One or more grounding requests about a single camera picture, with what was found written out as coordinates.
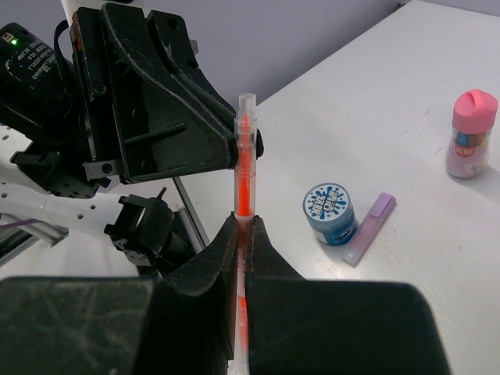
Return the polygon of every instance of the jar lid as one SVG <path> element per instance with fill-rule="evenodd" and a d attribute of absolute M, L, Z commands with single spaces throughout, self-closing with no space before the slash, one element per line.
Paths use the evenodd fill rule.
<path fill-rule="evenodd" d="M 482 90 L 462 94 L 453 108 L 453 127 L 465 134 L 481 134 L 495 124 L 498 101 Z"/>

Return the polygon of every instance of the bottle label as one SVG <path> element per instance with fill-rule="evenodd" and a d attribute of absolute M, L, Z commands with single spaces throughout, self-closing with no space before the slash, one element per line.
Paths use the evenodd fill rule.
<path fill-rule="evenodd" d="M 461 158 L 467 159 L 476 154 L 476 146 L 461 146 L 455 144 L 455 154 Z"/>

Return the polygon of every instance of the marker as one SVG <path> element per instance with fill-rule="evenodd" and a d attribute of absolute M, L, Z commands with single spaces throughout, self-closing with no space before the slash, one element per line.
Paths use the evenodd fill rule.
<path fill-rule="evenodd" d="M 373 239 L 377 236 L 379 229 L 388 219 L 396 206 L 396 198 L 393 195 L 382 193 L 373 204 L 370 212 L 359 225 L 358 230 L 347 244 L 347 249 L 342 254 L 342 260 L 348 265 L 355 267 L 363 257 Z"/>
<path fill-rule="evenodd" d="M 239 110 L 234 120 L 238 160 L 234 168 L 234 216 L 238 236 L 237 323 L 241 344 L 248 351 L 248 317 L 245 298 L 245 260 L 248 226 L 255 216 L 255 170 L 257 166 L 257 119 L 255 94 L 239 94 Z"/>

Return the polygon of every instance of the purple highlighter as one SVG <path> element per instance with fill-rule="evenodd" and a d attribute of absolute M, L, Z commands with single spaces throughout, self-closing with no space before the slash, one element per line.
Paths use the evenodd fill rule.
<path fill-rule="evenodd" d="M 368 212 L 368 215 L 366 215 L 365 219 L 359 225 L 358 230 L 347 244 L 347 248 L 342 254 L 344 262 L 356 267 L 395 206 L 396 198 L 394 195 L 387 193 L 380 194 L 370 212 Z"/>

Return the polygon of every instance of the black device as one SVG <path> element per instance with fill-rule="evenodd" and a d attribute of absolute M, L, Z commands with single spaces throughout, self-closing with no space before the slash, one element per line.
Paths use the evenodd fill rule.
<path fill-rule="evenodd" d="M 33 141 L 12 158 L 26 175 L 55 195 L 90 198 L 112 175 L 136 183 L 234 166 L 234 110 L 199 69 L 181 17 L 80 8 L 73 63 L 57 45 L 66 27 L 56 29 L 55 50 L 20 25 L 0 31 L 0 122 Z M 238 222 L 229 216 L 194 255 L 161 194 L 123 197 L 106 228 L 129 259 L 161 277 L 0 283 L 0 373 L 227 372 Z M 304 280 L 273 248 L 262 219 L 249 230 L 252 375 L 450 374 L 415 288 Z"/>

